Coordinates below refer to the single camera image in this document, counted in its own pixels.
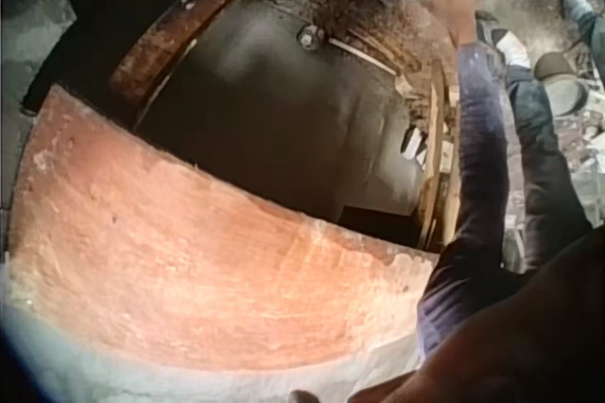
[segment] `hand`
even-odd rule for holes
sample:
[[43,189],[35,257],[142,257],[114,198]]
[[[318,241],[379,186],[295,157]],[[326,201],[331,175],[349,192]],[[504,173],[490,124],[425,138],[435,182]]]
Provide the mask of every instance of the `hand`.
[[477,41],[476,0],[423,0],[423,3],[447,26],[456,48]]

